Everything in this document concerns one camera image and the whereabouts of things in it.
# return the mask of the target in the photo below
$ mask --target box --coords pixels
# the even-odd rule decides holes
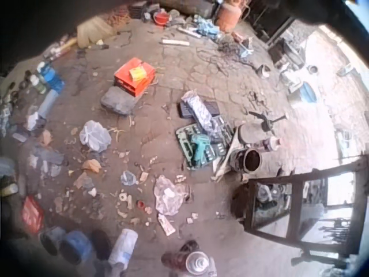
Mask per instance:
[[[147,77],[140,81],[133,81],[129,70],[142,65],[147,73]],[[114,74],[114,85],[127,91],[129,94],[137,97],[155,78],[155,68],[138,58],[132,58],[119,68]]]

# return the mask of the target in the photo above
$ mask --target teal drill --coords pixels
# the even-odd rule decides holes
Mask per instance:
[[[210,137],[205,134],[193,134],[191,136],[191,142],[196,144],[196,151],[192,158],[192,164],[199,168],[203,163],[206,163],[205,149],[210,145]]]

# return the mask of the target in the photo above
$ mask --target orange gas cylinder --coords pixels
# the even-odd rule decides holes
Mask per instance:
[[[220,30],[229,33],[236,27],[238,19],[240,19],[242,11],[239,7],[232,6],[228,3],[221,4],[217,14],[215,25],[219,26]]]

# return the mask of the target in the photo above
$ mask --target gray stone block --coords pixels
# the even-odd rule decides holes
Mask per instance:
[[[101,105],[121,115],[130,115],[140,97],[133,97],[119,87],[110,87],[101,97]]]

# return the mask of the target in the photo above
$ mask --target white plastic bag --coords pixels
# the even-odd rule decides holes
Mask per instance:
[[[186,193],[182,184],[173,185],[171,180],[161,175],[156,180],[154,187],[156,206],[158,212],[163,215],[175,215],[178,213]]]
[[[80,132],[80,140],[83,145],[87,144],[91,150],[101,152],[110,145],[111,136],[100,123],[90,120],[86,122]]]

